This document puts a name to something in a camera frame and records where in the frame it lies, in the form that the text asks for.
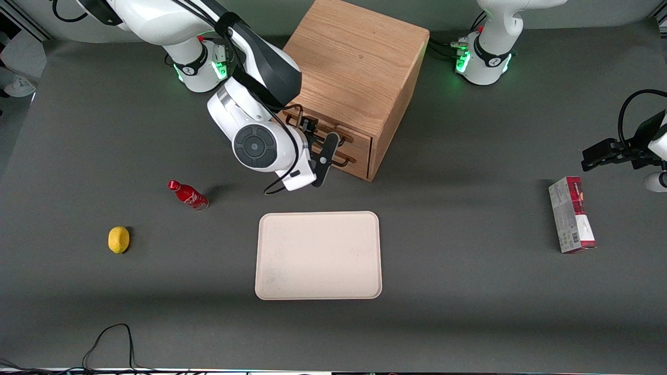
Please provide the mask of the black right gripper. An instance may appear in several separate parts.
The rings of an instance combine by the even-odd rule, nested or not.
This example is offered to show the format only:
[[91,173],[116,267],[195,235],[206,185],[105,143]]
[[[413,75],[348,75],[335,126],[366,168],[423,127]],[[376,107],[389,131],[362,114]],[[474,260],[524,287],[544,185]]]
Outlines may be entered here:
[[326,138],[317,135],[318,122],[319,120],[315,117],[302,117],[300,119],[300,130],[310,135],[310,152],[315,153],[313,156],[315,181],[311,184],[315,188],[324,185],[340,143],[340,136],[336,132],[328,133]]

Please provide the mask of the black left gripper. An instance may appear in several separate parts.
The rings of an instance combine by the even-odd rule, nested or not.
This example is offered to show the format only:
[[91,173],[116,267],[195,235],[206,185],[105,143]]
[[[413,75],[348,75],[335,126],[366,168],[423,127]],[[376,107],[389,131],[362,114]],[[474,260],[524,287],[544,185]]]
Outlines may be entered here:
[[660,138],[665,140],[665,111],[642,122],[636,129],[634,136],[626,138],[623,131],[623,120],[617,124],[617,133],[620,143],[613,138],[607,138],[582,152],[582,171],[588,172],[594,168],[609,165],[631,163],[633,169],[647,166],[658,166],[665,169],[665,152],[662,156],[652,151],[649,145]]

